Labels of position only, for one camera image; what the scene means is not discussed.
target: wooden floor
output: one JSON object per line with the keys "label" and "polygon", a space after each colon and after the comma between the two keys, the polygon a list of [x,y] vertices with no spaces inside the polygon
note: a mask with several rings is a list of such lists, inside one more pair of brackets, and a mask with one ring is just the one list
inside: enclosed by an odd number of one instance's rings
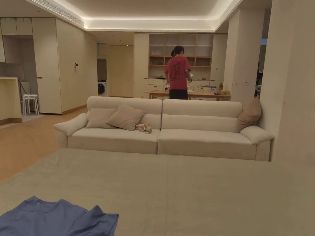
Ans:
{"label": "wooden floor", "polygon": [[46,115],[0,129],[0,183],[55,152],[53,125],[68,121],[87,108],[67,115]]}

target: yellow box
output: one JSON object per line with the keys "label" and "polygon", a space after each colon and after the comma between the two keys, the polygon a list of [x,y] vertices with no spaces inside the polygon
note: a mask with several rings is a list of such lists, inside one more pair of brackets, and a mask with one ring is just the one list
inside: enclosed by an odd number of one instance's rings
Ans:
{"label": "yellow box", "polygon": [[220,94],[220,95],[230,95],[231,92],[230,92],[230,91],[222,90],[222,91],[219,91],[219,94]]}

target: brown pillow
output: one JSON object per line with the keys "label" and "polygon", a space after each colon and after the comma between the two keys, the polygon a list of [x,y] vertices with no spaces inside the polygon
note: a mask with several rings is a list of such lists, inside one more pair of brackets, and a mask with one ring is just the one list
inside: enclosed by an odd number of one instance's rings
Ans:
{"label": "brown pillow", "polygon": [[86,116],[88,120],[86,128],[116,129],[115,126],[106,124],[116,110],[116,108],[92,108]]}
{"label": "brown pillow", "polygon": [[238,130],[255,125],[261,116],[261,106],[259,96],[254,98],[248,105],[247,109],[243,110],[237,118]]}
{"label": "brown pillow", "polygon": [[117,111],[109,118],[107,124],[122,128],[125,130],[135,130],[144,111],[127,106],[126,104],[119,104]]}

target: stool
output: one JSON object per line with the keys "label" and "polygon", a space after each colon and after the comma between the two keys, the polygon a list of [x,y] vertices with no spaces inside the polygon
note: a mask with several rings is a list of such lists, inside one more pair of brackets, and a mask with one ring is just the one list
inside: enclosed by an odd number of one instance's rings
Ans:
{"label": "stool", "polygon": [[38,95],[37,94],[24,94],[23,95],[23,114],[26,115],[26,103],[27,103],[27,108],[28,108],[28,113],[31,113],[30,110],[30,100],[33,99],[34,101],[34,109],[35,109],[35,113],[37,115],[39,115],[39,109],[38,109]]}

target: beige sofa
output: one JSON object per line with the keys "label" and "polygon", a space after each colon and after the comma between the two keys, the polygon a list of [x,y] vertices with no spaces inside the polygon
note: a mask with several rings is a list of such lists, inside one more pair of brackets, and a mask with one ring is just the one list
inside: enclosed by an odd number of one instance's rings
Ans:
{"label": "beige sofa", "polygon": [[152,134],[145,134],[138,130],[86,129],[85,126],[88,123],[86,114],[81,114],[62,123],[68,127],[68,130],[74,129],[75,132],[68,136],[57,131],[59,147],[156,154],[158,135],[161,129],[162,101],[141,98],[89,97],[88,111],[91,108],[117,108],[119,103],[125,103],[130,107],[145,111],[146,114],[142,117],[140,123],[149,122],[153,129]]}
{"label": "beige sofa", "polygon": [[238,102],[140,98],[90,97],[91,108],[117,108],[119,103],[146,112],[140,123],[149,122],[152,134],[122,129],[86,129],[86,114],[56,124],[60,148],[269,160],[273,135],[250,126],[238,132]]}
{"label": "beige sofa", "polygon": [[239,102],[164,100],[157,153],[268,161],[273,135],[257,126],[239,132],[241,112]]}

